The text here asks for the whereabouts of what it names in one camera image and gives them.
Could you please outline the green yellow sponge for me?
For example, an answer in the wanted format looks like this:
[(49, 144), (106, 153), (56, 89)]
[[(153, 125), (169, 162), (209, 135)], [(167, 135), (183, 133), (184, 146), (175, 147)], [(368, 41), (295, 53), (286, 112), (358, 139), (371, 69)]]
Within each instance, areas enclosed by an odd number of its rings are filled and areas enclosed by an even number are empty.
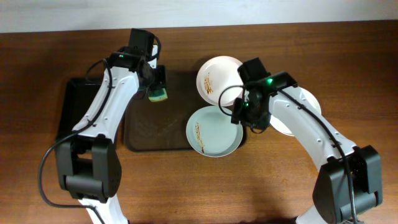
[(159, 90), (151, 90), (148, 95), (148, 99), (153, 102), (161, 102), (168, 99), (167, 91), (165, 88)]

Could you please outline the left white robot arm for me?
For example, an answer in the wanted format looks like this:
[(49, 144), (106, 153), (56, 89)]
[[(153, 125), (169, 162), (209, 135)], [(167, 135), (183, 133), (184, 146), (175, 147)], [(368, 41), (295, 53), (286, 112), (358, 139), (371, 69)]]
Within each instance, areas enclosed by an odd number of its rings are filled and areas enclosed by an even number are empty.
[(119, 204), (121, 164), (116, 154), (119, 123), (133, 96), (160, 90), (165, 98), (165, 75), (157, 68), (160, 49), (146, 53), (127, 49), (102, 59), (99, 89), (82, 118), (54, 144), (61, 189), (79, 201), (93, 223), (128, 223)]

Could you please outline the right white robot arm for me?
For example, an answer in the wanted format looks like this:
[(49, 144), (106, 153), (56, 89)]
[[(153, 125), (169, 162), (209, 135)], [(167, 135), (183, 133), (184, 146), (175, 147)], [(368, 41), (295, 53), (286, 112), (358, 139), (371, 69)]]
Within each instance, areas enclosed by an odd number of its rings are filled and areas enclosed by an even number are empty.
[(344, 137), (304, 96), (286, 72), (239, 73), (243, 95), (232, 121), (264, 131), (271, 117), (291, 131), (318, 170), (313, 205), (295, 223), (359, 223), (358, 215), (382, 203), (382, 166), (372, 146)]

